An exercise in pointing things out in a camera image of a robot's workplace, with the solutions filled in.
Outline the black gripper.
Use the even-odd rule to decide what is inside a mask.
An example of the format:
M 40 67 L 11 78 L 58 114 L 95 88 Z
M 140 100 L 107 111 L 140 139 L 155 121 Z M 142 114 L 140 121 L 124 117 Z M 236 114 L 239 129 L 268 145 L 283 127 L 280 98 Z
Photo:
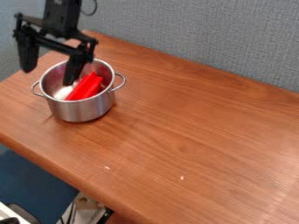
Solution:
M 37 66 L 40 46 L 66 53 L 70 56 L 67 62 L 63 85 L 71 86 L 80 76 L 83 67 L 94 60 L 95 46 L 99 43 L 92 37 L 83 34 L 78 28 L 80 14 L 91 16 L 95 10 L 87 13 L 82 9 L 83 0 L 45 0 L 43 18 L 24 15 L 21 12 L 13 16 L 16 27 L 13 37 L 17 42 L 20 67 L 29 73 Z M 72 49 L 58 42 L 48 40 L 45 35 L 55 38 L 78 39 L 83 49 Z

